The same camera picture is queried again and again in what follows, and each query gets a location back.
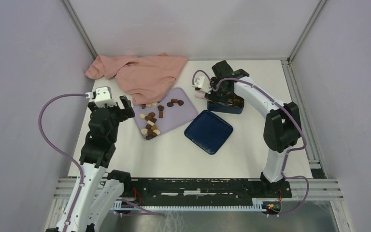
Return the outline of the pink handled metal tongs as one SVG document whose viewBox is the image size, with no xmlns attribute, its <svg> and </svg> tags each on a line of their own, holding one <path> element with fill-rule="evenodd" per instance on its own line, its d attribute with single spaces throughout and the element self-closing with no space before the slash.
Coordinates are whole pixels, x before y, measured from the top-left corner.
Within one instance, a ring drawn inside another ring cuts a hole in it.
<svg viewBox="0 0 371 232">
<path fill-rule="evenodd" d="M 206 94 L 206 92 L 204 92 L 204 91 L 196 91 L 194 96 L 198 99 L 203 99 L 204 100 L 204 99 L 206 99 L 205 94 Z"/>
</svg>

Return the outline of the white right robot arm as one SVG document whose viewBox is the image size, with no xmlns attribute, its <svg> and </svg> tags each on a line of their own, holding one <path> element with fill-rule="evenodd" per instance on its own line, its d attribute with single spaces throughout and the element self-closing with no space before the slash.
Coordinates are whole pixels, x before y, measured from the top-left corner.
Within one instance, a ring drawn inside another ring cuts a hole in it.
<svg viewBox="0 0 371 232">
<path fill-rule="evenodd" d="M 273 97 L 255 84 L 248 72 L 233 70 L 225 60 L 213 65 L 212 70 L 209 92 L 204 95 L 208 110 L 240 114 L 248 103 L 265 119 L 263 139 L 269 150 L 259 189 L 263 196 L 272 197 L 285 182 L 288 153 L 303 136 L 299 108 L 294 102 Z"/>
</svg>

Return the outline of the lilac plastic tray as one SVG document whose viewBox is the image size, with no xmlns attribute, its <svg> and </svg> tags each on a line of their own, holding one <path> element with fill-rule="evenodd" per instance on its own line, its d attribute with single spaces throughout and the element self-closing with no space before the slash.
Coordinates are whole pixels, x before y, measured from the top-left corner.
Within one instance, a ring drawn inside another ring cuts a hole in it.
<svg viewBox="0 0 371 232">
<path fill-rule="evenodd" d="M 167 103 L 170 102 L 171 99 L 182 100 L 184 101 L 184 105 L 179 106 L 175 103 L 173 107 L 168 107 Z M 164 107 L 164 111 L 161 112 L 157 109 L 159 105 Z M 191 99 L 180 87 L 170 90 L 156 105 L 152 105 L 151 107 L 146 106 L 145 108 L 136 105 L 133 107 L 133 110 L 135 113 L 134 120 L 139 130 L 145 128 L 147 125 L 147 121 L 141 118 L 140 114 L 147 116 L 151 112 L 155 113 L 155 124 L 157 129 L 161 132 L 161 135 L 192 121 L 199 114 Z"/>
</svg>

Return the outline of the dark blue chocolate box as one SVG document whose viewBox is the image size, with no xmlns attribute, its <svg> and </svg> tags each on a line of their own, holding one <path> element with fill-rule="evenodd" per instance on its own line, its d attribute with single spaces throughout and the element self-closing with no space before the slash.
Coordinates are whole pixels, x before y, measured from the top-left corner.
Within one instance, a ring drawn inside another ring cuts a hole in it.
<svg viewBox="0 0 371 232">
<path fill-rule="evenodd" d="M 232 93 L 228 97 L 226 105 L 221 105 L 212 101 L 207 101 L 207 110 L 228 114 L 241 114 L 244 109 L 244 99 Z"/>
</svg>

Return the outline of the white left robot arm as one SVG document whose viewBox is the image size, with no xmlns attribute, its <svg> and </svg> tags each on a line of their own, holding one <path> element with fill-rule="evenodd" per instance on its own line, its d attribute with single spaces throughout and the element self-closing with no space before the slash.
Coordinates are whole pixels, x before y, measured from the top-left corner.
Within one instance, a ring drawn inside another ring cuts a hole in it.
<svg viewBox="0 0 371 232">
<path fill-rule="evenodd" d="M 116 199 L 131 194 L 130 174 L 113 170 L 104 183 L 105 190 L 95 197 L 115 152 L 119 124 L 134 117 L 130 100 L 126 96 L 120 96 L 120 100 L 123 108 L 112 97 L 96 96 L 88 103 L 89 131 L 79 160 L 72 160 L 79 175 L 62 217 L 48 231 L 97 232 Z"/>
</svg>

